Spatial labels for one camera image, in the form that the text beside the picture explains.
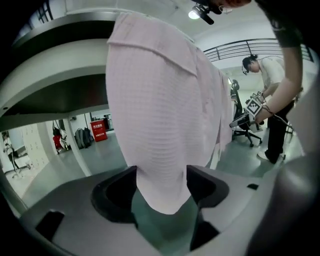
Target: floor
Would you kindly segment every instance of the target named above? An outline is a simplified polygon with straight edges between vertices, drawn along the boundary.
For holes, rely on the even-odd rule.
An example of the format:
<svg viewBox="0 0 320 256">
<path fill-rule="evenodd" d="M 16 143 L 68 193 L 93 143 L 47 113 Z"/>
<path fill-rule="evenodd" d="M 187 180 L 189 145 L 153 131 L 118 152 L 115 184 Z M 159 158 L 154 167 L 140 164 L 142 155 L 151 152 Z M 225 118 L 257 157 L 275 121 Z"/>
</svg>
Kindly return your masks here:
<svg viewBox="0 0 320 256">
<path fill-rule="evenodd" d="M 237 137 L 227 145 L 221 153 L 216 166 L 217 170 L 245 177 L 262 177 L 272 168 L 302 155 L 302 148 L 296 135 L 287 134 L 284 151 L 286 159 L 279 159 L 273 165 L 257 157 L 257 153 L 266 150 L 269 130 L 256 133 L 263 140 L 259 145 L 253 139 L 254 147 L 249 147 L 246 137 Z M 93 143 L 89 148 L 81 149 L 81 154 L 92 174 L 123 170 L 127 167 L 120 151 L 115 134 L 110 134 L 108 140 Z M 22 197 L 30 207 L 59 185 L 84 177 L 72 151 L 57 155 L 32 180 Z M 151 209 L 137 190 L 132 201 L 132 212 L 138 222 L 140 233 L 163 255 L 184 255 L 189 250 L 189 244 L 195 226 L 195 216 L 198 208 L 193 200 L 188 200 L 174 215 L 160 214 Z"/>
<path fill-rule="evenodd" d="M 109 134 L 107 140 L 94 142 L 80 152 L 93 175 L 124 170 L 127 167 L 115 134 Z M 57 155 L 34 178 L 22 200 L 30 207 L 61 184 L 83 177 L 85 175 L 72 150 L 65 151 Z"/>
</svg>

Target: ceiling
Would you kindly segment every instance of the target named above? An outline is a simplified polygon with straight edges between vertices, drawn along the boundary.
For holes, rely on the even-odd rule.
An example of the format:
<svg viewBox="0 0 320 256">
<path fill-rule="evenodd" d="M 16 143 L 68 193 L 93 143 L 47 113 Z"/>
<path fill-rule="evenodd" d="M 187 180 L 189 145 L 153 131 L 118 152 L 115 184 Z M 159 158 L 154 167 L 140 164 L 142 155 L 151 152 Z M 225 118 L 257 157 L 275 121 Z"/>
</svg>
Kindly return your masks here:
<svg viewBox="0 0 320 256">
<path fill-rule="evenodd" d="M 50 2 L 64 4 L 64 1 L 61 0 Z M 188 13 L 194 5 L 195 3 L 191 0 L 65 0 L 67 12 L 90 8 L 132 10 L 172 24 L 193 39 L 212 29 L 231 26 L 240 21 L 256 21 L 257 18 L 263 16 L 257 4 L 252 1 L 247 6 L 235 9 L 229 14 L 216 15 L 211 13 L 210 16 L 214 20 L 214 24 L 209 25 L 202 19 L 194 20 L 188 17 Z"/>
</svg>

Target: metal railing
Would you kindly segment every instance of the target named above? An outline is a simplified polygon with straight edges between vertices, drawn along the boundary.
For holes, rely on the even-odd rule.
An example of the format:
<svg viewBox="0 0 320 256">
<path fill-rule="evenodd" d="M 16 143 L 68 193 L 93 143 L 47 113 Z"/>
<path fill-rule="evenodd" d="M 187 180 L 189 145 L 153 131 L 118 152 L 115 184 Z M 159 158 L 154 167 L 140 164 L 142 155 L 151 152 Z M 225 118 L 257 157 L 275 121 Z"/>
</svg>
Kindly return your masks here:
<svg viewBox="0 0 320 256">
<path fill-rule="evenodd" d="M 301 44 L 302 58 L 314 62 L 309 47 Z M 275 38 L 256 38 L 222 44 L 204 51 L 211 62 L 238 56 L 270 55 L 282 57 L 278 40 Z"/>
</svg>

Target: towel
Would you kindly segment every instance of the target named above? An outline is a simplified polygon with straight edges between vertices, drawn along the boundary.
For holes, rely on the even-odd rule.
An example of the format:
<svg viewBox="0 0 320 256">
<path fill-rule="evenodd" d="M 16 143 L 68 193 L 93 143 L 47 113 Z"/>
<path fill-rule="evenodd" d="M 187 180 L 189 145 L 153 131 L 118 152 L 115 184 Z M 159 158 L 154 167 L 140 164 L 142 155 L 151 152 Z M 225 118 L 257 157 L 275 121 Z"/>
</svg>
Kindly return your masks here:
<svg viewBox="0 0 320 256">
<path fill-rule="evenodd" d="M 107 44 L 106 90 L 120 149 L 137 166 L 149 206 L 174 214 L 190 197 L 187 165 L 205 166 L 217 141 L 231 140 L 228 90 L 204 53 L 157 19 L 122 13 Z"/>
</svg>

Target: red fire cabinet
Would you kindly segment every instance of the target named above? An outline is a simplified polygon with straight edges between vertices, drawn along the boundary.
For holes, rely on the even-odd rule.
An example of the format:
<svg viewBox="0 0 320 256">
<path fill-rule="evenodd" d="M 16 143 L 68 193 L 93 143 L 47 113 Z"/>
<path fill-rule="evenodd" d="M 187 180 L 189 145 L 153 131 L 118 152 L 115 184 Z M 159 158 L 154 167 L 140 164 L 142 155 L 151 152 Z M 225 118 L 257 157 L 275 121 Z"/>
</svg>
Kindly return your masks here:
<svg viewBox="0 0 320 256">
<path fill-rule="evenodd" d="M 106 128 L 103 120 L 91 122 L 92 133 L 96 142 L 108 139 Z"/>
</svg>

